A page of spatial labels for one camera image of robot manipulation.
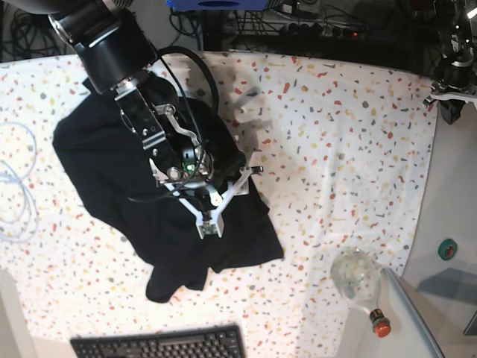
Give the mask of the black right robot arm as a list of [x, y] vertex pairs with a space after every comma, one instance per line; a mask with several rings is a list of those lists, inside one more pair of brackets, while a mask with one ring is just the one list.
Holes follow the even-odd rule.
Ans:
[[[158, 186], [194, 215], [201, 236], [221, 235], [222, 214], [248, 192], [249, 166], [218, 115], [218, 89], [206, 64], [179, 46], [158, 50], [146, 38], [128, 1], [17, 1], [45, 15], [80, 58], [99, 93], [114, 92], [120, 116], [147, 153]], [[167, 54], [187, 56], [202, 71], [212, 103], [189, 98], [176, 77], [156, 76], [150, 65]]]

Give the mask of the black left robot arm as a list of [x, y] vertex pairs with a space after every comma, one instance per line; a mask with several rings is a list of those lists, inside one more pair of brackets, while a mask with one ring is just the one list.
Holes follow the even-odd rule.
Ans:
[[452, 125], [465, 104], [476, 104], [476, 2], [435, 1], [434, 9], [441, 57], [423, 103], [436, 103]]

